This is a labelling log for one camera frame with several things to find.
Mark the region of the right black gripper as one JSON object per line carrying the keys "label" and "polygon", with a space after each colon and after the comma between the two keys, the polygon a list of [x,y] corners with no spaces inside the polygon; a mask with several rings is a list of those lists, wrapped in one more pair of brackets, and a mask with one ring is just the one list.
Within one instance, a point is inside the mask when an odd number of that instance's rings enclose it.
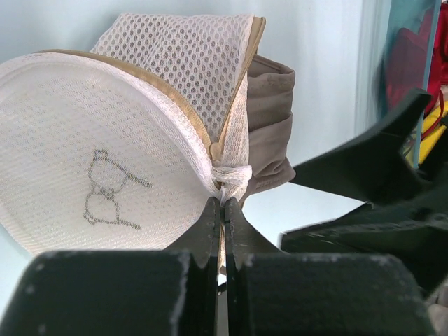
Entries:
{"label": "right black gripper", "polygon": [[420,177],[401,148],[431,100],[411,89],[383,119],[356,138],[295,166],[293,182],[380,206],[410,200],[427,189],[422,205],[392,206],[313,224],[283,234],[287,252],[388,253],[402,258],[423,291],[447,277],[447,132],[429,153]]}

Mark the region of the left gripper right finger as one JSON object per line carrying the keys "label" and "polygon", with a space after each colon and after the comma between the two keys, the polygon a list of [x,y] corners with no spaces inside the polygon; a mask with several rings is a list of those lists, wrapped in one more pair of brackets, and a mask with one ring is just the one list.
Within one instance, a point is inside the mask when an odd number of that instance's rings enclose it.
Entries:
{"label": "left gripper right finger", "polygon": [[231,335],[433,335],[414,277],[391,255],[284,253],[224,208]]}

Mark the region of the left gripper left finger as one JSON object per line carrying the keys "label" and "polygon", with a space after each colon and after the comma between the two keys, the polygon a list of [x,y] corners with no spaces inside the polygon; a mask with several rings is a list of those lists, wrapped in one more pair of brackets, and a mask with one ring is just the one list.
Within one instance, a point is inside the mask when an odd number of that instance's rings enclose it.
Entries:
{"label": "left gripper left finger", "polygon": [[153,250],[51,251],[10,301],[12,335],[215,335],[220,204]]}

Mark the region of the beige bra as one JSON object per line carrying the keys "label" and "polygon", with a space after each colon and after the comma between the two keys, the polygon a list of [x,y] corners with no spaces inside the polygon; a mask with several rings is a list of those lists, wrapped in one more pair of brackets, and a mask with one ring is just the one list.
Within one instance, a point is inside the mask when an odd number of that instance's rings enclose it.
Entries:
{"label": "beige bra", "polygon": [[249,164],[245,196],[281,186],[295,177],[287,158],[293,124],[295,71],[256,55],[248,69]]}

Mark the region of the white mesh laundry bag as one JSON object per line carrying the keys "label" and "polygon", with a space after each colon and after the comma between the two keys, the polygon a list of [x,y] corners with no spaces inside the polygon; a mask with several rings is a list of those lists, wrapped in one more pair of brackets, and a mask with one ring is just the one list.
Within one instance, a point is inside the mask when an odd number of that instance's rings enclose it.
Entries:
{"label": "white mesh laundry bag", "polygon": [[1,224],[32,254],[163,249],[252,177],[254,15],[124,13],[1,65]]}

